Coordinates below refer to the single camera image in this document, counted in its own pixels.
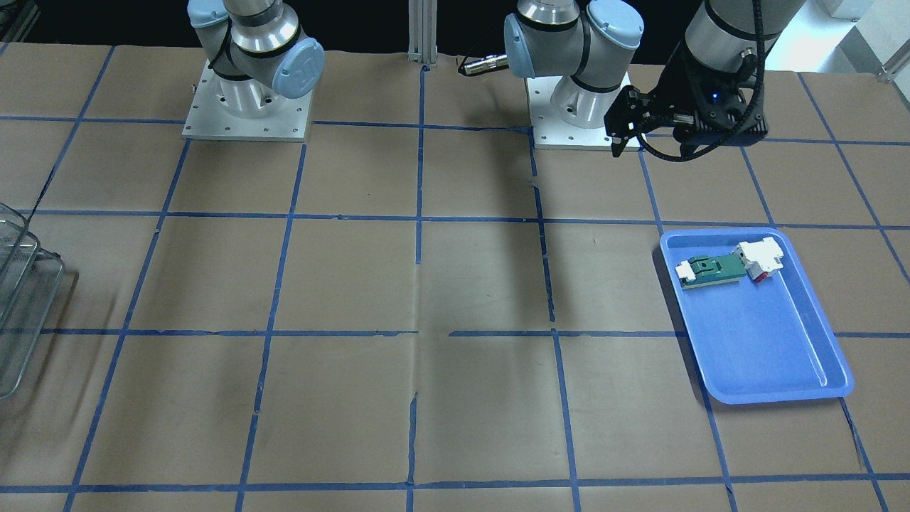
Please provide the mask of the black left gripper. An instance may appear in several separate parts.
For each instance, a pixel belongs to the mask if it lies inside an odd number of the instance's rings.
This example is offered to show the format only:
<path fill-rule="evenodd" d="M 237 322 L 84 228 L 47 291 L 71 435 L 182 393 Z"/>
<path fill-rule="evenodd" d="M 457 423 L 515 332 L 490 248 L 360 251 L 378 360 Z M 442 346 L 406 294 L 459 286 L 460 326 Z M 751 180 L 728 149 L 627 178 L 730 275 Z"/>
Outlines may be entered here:
<path fill-rule="evenodd" d="M 624 85 L 604 116 L 610 150 L 618 158 L 628 143 L 670 127 L 679 156 L 691 160 L 709 146 L 751 146 L 769 133 L 764 114 L 764 54 L 747 46 L 734 53 L 730 73 L 703 65 L 679 43 L 649 93 Z"/>

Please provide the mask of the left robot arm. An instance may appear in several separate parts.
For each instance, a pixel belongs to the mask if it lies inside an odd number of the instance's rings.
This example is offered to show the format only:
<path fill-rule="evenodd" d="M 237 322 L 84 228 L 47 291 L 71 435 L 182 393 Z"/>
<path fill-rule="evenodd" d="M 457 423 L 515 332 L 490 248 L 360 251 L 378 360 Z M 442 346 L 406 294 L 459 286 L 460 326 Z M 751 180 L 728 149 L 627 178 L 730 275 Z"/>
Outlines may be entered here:
<path fill-rule="evenodd" d="M 503 27 L 501 55 L 459 65 L 465 77 L 509 68 L 516 77 L 558 78 L 550 106 L 563 122 L 600 129 L 611 155 L 631 140 L 670 162 L 720 146 L 751 146 L 769 132 L 765 60 L 801 1 L 702 1 L 643 92 L 623 84 L 646 23 L 623 1 L 520 1 Z"/>

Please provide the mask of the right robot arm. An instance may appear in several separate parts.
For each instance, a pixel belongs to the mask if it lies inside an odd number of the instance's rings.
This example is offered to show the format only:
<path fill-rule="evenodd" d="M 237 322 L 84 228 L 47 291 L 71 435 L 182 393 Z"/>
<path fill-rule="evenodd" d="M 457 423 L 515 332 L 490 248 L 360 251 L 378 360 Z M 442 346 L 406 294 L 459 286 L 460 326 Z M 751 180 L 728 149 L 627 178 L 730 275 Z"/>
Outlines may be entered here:
<path fill-rule="evenodd" d="M 315 90 L 325 51 L 283 1 L 189 1 L 186 13 L 214 74 L 215 96 L 238 117 L 263 116 Z"/>

